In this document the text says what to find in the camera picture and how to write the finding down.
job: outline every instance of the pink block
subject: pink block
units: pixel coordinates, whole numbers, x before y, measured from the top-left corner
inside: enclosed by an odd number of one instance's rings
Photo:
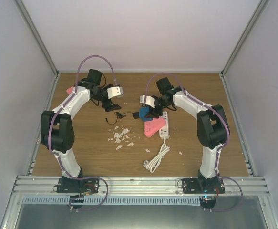
[[[74,87],[70,87],[70,88],[68,88],[68,89],[67,89],[67,93],[68,93],[68,94],[71,94],[71,93],[72,93],[72,91],[73,91],[73,88],[74,88]]]
[[[154,118],[152,121],[144,122],[144,134],[146,137],[153,136],[158,132],[163,126],[165,126],[166,121],[164,118]]]

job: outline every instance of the power strip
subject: power strip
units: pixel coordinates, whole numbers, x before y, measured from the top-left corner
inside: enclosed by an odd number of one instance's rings
[[[163,126],[160,130],[159,130],[159,136],[161,139],[169,139],[169,128],[168,128],[168,113],[167,111],[163,111],[161,118],[164,118],[166,121],[165,126]]]

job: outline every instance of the coiled white cable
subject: coiled white cable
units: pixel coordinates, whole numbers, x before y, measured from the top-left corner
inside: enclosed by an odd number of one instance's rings
[[[160,151],[157,156],[155,156],[150,161],[144,161],[143,166],[150,170],[151,173],[155,172],[155,170],[158,168],[158,166],[161,163],[162,158],[165,156],[166,153],[170,150],[170,147],[165,144],[165,138],[163,139],[163,144],[160,148]]]

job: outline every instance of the metal grate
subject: metal grate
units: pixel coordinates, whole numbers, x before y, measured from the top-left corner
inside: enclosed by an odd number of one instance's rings
[[[83,203],[72,204],[84,204],[84,205],[96,205],[103,200],[103,197],[99,196],[85,196]],[[70,201],[69,196],[26,196],[23,199],[23,204],[68,204]],[[199,206],[199,197],[108,197],[105,205],[189,205]]]

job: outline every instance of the wooden table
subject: wooden table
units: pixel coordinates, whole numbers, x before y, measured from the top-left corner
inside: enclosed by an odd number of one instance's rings
[[[123,87],[124,96],[114,98],[122,109],[119,112],[136,112],[140,109],[139,97],[145,93],[146,84],[154,73],[117,73],[117,79]],[[248,176],[244,157],[242,155],[239,139],[233,118],[228,105],[227,97],[218,74],[213,73],[178,73],[178,79],[184,88],[198,99],[224,107],[231,131],[230,145],[222,151],[219,171],[222,176],[241,177]],[[105,74],[107,83],[113,84],[110,73]],[[149,95],[159,96],[160,93],[155,82],[165,76],[156,77],[150,87]],[[177,86],[174,79],[171,83]],[[74,73],[62,73],[58,80],[51,108],[58,106],[66,97],[66,89],[74,85]],[[114,111],[105,112],[101,105],[95,106],[91,101],[86,103],[73,120],[75,132],[74,154],[84,175],[90,176],[197,176],[201,165],[202,146],[197,139],[196,120],[182,109],[176,112],[169,111],[169,124],[171,138],[166,141],[171,147],[169,153],[162,159],[161,165],[154,173],[143,167],[145,160],[151,160],[159,152],[163,141],[156,133],[151,138],[144,136],[144,123],[140,119],[133,119],[131,114],[114,122]],[[121,132],[128,128],[131,132],[129,142],[122,141],[117,144],[108,141],[113,132]],[[61,169],[56,159],[41,145],[37,154],[33,170],[35,176],[60,176]]]

